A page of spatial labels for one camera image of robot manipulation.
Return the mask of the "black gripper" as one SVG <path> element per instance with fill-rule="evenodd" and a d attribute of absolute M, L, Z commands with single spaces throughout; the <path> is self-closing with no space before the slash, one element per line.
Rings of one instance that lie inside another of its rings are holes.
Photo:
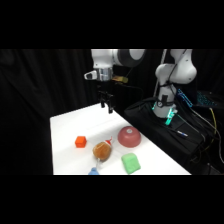
<path fill-rule="evenodd" d="M 115 103 L 114 83 L 112 81 L 100 82 L 97 91 L 101 108 L 105 108 L 105 104 L 108 104 L 108 112 L 109 114 L 112 114 L 113 104 Z"/>

